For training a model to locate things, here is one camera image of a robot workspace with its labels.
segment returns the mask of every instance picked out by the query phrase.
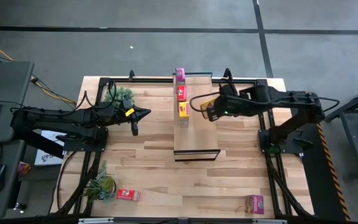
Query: wooden board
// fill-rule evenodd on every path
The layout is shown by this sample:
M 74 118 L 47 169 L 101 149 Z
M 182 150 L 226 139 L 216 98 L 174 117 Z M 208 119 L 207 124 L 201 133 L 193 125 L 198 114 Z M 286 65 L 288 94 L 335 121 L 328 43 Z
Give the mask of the wooden board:
M 187 99 L 188 101 L 203 94 L 212 93 L 212 82 L 210 76 L 203 77 L 186 77 Z M 216 124 L 209 122 L 203 118 L 200 112 L 191 108 L 189 110 L 189 124 L 188 127 L 181 127 L 178 115 L 178 102 L 176 83 L 173 84 L 173 113 L 174 113 L 174 149 L 175 150 L 204 150 L 204 149 L 218 149 L 218 140 L 216 138 Z M 200 104 L 212 100 L 214 96 L 207 96 L 193 100 L 193 106 L 200 108 Z M 202 159 L 205 156 L 211 155 L 190 155 L 185 156 L 184 159 Z
M 84 77 L 80 96 L 87 90 L 93 101 L 98 82 L 99 77 Z M 285 91 L 283 79 L 268 79 L 268 84 Z M 274 217 L 265 159 L 257 142 L 259 120 L 256 116 L 222 117 L 215 121 L 218 146 L 222 149 L 216 161 L 174 162 L 172 84 L 120 83 L 118 86 L 131 88 L 136 105 L 150 108 L 152 112 L 139 123 L 139 136 L 132 136 L 129 125 L 108 127 L 108 145 L 102 160 L 107 160 L 107 173 L 115 178 L 118 187 L 140 191 L 140 201 L 95 202 L 92 216 Z M 240 90 L 248 86 L 236 87 Z M 274 109 L 273 113 L 277 124 L 291 116 L 288 109 Z M 63 173 L 61 204 L 78 184 L 83 155 L 73 156 Z M 313 213 L 301 161 L 294 155 L 284 154 L 283 163 L 288 188 L 302 206 Z M 244 196 L 249 194 L 264 196 L 264 215 L 244 212 Z M 281 196 L 279 202 L 284 211 Z M 55 198 L 51 212 L 56 209 Z

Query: white paper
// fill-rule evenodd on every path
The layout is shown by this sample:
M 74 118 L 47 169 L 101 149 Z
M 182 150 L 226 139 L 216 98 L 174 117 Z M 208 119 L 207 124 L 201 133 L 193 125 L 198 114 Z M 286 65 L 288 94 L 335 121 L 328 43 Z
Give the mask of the white paper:
M 56 136 L 60 136 L 60 135 L 66 135 L 65 133 L 59 133 L 56 131 L 42 131 L 41 132 L 41 136 L 55 141 L 57 144 L 64 146 L 65 143 L 62 141 L 59 141 L 56 139 Z M 37 156 L 35 157 L 35 162 L 34 165 L 36 166 L 47 166 L 47 165 L 57 165 L 57 164 L 62 164 L 63 159 L 61 158 L 57 158 L 51 154 L 47 154 L 45 153 L 43 150 L 38 149 L 37 151 Z

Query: concrete floor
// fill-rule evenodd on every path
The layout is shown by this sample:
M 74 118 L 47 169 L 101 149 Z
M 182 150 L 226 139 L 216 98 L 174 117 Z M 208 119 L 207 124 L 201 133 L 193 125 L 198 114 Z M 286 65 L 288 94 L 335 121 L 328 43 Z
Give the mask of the concrete floor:
M 358 30 L 358 0 L 259 0 L 259 5 L 265 29 Z M 0 24 L 257 28 L 252 0 L 0 0 Z M 358 35 L 266 35 L 266 39 L 273 75 L 285 79 L 287 90 L 315 91 L 342 103 L 358 93 Z M 0 48 L 15 60 L 35 62 L 34 74 L 75 100 L 83 76 L 128 75 L 130 69 L 138 75 L 167 76 L 175 67 L 185 67 L 220 77 L 229 67 L 235 77 L 266 77 L 258 34 L 0 31 Z M 25 104 L 68 109 L 33 85 Z M 323 128 L 336 172 L 344 177 L 354 171 L 356 162 L 342 125 L 334 120 Z M 29 208 L 22 215 L 48 212 L 56 169 L 48 175 L 42 182 L 29 183 Z M 358 180 L 340 178 L 340 182 L 350 217 L 358 221 Z

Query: artificial plant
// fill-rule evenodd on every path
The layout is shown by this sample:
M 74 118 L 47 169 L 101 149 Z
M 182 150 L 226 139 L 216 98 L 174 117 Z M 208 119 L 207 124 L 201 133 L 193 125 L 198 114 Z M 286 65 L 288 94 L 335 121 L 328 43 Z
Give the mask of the artificial plant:
M 111 90 L 111 94 L 114 96 L 114 86 L 112 86 L 110 90 Z M 113 105 L 119 107 L 119 104 L 121 103 L 121 101 L 124 99 L 125 96 L 127 96 L 128 100 L 131 101 L 132 104 L 135 103 L 134 93 L 132 92 L 132 90 L 120 86 L 119 88 L 117 88 L 116 97 Z M 108 102 L 112 100 L 112 97 L 109 92 L 107 92 L 106 95 L 104 96 L 104 100 Z
M 109 202 L 114 198 L 116 183 L 111 176 L 106 176 L 106 166 L 107 162 L 103 161 L 100 172 L 95 179 L 89 182 L 89 186 L 85 188 L 84 196 L 88 197 L 91 202 L 94 200 Z

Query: yellow cable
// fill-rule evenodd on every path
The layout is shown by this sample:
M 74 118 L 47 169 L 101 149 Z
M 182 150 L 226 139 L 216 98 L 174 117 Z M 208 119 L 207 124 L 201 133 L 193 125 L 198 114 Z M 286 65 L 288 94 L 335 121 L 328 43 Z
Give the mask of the yellow cable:
M 3 55 L 5 55 L 5 57 L 7 57 L 9 60 L 14 61 L 13 58 L 11 58 L 11 57 L 8 56 L 7 54 L 5 54 L 5 52 L 3 52 L 1 49 L 0 49 L 0 53 L 3 54 Z M 57 99 L 57 100 L 65 101 L 65 102 L 67 102 L 67 103 L 73 103 L 73 104 L 75 105 L 75 102 L 74 102 L 74 101 L 66 100 L 66 99 L 63 99 L 63 98 L 59 98 L 59 97 L 57 97 L 57 96 L 54 96 L 54 95 L 50 94 L 47 90 L 45 90 L 45 89 L 42 87 L 42 85 L 41 85 L 39 82 L 35 82 L 35 84 L 36 84 L 37 86 L 41 87 L 41 90 L 42 90 L 46 95 L 48 95 L 48 96 L 50 96 L 50 97 L 52 97 L 52 98 L 54 98 L 54 99 Z

